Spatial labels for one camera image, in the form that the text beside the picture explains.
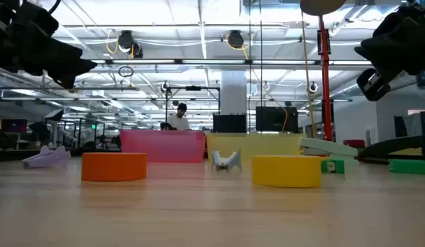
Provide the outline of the person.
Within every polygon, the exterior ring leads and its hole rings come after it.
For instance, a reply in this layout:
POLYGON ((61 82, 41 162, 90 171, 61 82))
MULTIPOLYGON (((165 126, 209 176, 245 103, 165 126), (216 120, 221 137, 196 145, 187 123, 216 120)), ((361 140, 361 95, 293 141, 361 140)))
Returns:
POLYGON ((180 103, 177 108, 177 112, 174 115, 168 117, 168 123, 177 130, 189 130, 189 122, 185 118, 187 105, 180 103))

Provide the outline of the green staple remover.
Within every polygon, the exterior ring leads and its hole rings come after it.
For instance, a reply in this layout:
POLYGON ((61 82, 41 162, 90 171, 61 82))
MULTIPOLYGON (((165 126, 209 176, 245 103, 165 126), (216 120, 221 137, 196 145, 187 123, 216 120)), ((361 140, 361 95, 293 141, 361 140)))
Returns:
POLYGON ((425 174, 425 161, 410 159, 390 159, 389 170, 394 173, 425 174))
POLYGON ((339 160, 339 159, 322 160, 321 171, 323 173, 344 174, 345 173, 344 160, 339 160))

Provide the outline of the pink plastic bin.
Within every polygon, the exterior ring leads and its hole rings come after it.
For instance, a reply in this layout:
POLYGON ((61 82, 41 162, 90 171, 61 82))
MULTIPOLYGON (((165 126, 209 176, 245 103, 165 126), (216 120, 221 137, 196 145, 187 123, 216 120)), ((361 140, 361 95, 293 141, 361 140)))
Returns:
POLYGON ((194 130, 122 130, 122 152, 145 153, 151 163, 201 163, 205 134, 194 130))

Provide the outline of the yellow tape roll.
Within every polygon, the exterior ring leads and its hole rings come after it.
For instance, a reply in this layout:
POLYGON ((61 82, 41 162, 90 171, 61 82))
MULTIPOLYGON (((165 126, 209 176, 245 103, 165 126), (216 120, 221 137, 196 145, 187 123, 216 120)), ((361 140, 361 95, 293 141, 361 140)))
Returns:
POLYGON ((297 155, 252 156, 251 182, 270 187, 319 187, 321 158, 297 155))

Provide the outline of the grey staple remover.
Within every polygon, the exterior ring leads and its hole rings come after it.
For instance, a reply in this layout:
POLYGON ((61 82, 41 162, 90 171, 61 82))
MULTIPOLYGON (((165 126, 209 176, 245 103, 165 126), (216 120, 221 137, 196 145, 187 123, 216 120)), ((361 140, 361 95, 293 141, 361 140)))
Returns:
POLYGON ((237 167, 242 171, 241 153, 240 150, 234 152, 231 156, 225 158, 221 157, 219 151, 213 151, 212 153, 212 167, 216 170, 225 170, 229 172, 233 167, 237 167))

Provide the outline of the red desk lamp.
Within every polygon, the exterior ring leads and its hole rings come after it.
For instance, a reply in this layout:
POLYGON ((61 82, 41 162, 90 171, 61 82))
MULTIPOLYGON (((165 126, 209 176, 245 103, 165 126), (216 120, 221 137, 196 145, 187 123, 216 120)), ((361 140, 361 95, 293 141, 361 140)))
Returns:
POLYGON ((321 56, 322 65, 322 90, 323 90, 323 127, 326 141, 332 141, 331 101, 329 86, 329 54, 330 35, 325 28, 323 16, 337 11, 345 4, 346 0, 301 0, 300 8, 303 14, 317 16, 319 20, 320 41, 317 47, 321 56))

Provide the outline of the large black monitor back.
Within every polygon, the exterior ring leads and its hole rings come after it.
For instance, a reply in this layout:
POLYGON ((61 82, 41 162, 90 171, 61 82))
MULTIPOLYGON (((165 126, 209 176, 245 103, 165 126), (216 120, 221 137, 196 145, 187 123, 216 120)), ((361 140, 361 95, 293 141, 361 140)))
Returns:
POLYGON ((257 106, 256 130, 298 133, 298 111, 295 107, 257 106))

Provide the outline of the pale lavender staple remover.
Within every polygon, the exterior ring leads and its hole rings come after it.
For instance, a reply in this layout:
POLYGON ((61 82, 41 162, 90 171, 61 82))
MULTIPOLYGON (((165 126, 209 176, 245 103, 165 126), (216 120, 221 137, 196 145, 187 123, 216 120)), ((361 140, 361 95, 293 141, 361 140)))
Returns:
POLYGON ((25 169, 46 168, 54 165, 66 165, 71 160, 71 153, 62 145, 50 150, 44 145, 40 153, 22 160, 25 169))

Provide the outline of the yellow plastic bin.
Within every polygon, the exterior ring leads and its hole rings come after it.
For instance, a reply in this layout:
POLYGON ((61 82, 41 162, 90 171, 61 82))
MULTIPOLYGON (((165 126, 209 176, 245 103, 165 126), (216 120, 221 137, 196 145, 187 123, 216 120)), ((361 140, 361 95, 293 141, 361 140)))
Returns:
POLYGON ((295 155, 300 151, 302 134, 259 133, 208 133, 208 156, 218 151, 221 157, 229 157, 240 151, 243 163, 249 163, 253 155, 295 155))

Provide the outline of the small black monitor back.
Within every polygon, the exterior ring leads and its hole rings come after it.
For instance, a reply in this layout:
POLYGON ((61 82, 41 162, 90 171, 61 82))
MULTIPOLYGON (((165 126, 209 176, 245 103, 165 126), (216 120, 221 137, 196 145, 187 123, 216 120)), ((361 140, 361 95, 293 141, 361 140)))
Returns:
POLYGON ((213 115, 213 130, 217 133, 245 133, 246 115, 213 115))

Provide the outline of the black gantry frame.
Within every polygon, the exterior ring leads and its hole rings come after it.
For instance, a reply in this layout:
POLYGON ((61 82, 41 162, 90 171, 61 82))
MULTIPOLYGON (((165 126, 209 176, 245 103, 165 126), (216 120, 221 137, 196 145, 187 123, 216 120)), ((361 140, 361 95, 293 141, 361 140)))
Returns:
MULTIPOLYGON (((214 96, 216 101, 218 102, 218 114, 220 114, 220 88, 209 87, 209 86, 167 86, 165 91, 165 121, 161 123, 162 130, 178 130, 177 127, 171 125, 168 119, 169 118, 168 102, 170 101, 169 91, 172 89, 175 89, 175 92, 173 92, 171 96, 175 96, 180 90, 185 90, 185 91, 206 90, 210 95, 214 96)), ((186 110, 187 110, 186 104, 179 104, 176 110, 175 117, 183 119, 183 128, 181 128, 181 130, 190 130, 189 122, 188 120, 185 119, 186 110)))

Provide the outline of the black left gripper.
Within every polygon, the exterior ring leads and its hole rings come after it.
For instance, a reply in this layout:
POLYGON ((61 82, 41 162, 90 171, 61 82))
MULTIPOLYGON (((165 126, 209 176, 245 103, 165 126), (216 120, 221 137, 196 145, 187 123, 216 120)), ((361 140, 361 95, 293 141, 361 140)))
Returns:
POLYGON ((63 78, 96 67, 81 58, 81 49, 51 37, 58 29, 52 16, 57 7, 58 0, 49 10, 28 0, 0 0, 0 68, 63 78))

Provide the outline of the mint green stapler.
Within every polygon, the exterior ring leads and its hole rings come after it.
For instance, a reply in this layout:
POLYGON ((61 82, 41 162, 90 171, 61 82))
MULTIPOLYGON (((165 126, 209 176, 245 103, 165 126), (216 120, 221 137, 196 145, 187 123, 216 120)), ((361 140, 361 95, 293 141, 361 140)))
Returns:
POLYGON ((305 155, 326 156, 330 159, 343 160, 346 165, 358 165, 356 160, 358 150, 347 145, 313 139, 307 137, 299 138, 299 146, 305 155))

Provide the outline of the orange tape roll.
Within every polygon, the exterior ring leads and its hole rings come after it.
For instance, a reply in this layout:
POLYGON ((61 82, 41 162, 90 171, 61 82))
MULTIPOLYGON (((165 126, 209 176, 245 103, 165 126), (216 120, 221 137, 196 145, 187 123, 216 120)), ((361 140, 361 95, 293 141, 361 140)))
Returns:
POLYGON ((82 155, 81 180, 118 182, 145 179, 147 154, 92 152, 82 155))

